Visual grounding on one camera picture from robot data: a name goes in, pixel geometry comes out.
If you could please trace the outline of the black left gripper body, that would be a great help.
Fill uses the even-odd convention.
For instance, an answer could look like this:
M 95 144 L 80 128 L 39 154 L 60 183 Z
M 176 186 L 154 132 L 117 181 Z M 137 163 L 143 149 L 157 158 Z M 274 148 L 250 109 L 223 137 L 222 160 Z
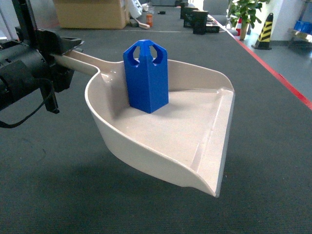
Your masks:
M 84 43 L 79 38 L 61 37 L 57 32 L 50 30 L 36 31 L 39 43 L 39 52 L 43 55 L 50 67 L 50 78 L 54 90 L 59 93 L 68 89 L 74 74 L 74 70 L 57 64 L 52 55 L 63 56 Z

